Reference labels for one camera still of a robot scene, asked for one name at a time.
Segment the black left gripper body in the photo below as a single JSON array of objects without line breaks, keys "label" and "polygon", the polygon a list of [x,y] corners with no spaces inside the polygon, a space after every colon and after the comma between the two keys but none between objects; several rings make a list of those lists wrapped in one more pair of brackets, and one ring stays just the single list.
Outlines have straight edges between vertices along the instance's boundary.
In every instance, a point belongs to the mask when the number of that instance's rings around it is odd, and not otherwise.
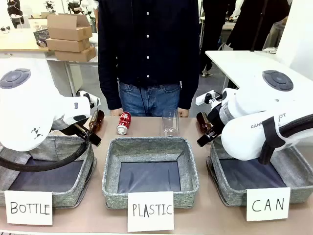
[{"label": "black left gripper body", "polygon": [[76,136],[81,137],[83,135],[83,132],[75,126],[76,124],[83,126],[83,121],[79,121],[79,122],[72,124],[72,125],[67,125],[63,121],[55,121],[54,122],[54,131],[61,131],[63,134],[65,134],[67,136],[76,135]]}]

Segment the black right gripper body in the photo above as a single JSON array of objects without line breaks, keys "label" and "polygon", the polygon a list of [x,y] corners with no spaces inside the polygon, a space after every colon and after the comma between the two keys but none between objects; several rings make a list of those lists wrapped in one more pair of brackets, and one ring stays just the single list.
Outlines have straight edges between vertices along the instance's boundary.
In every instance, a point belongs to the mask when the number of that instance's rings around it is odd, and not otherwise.
[{"label": "black right gripper body", "polygon": [[207,115],[208,121],[211,123],[210,133],[221,134],[225,124],[220,118],[221,104],[214,107],[211,112]]}]

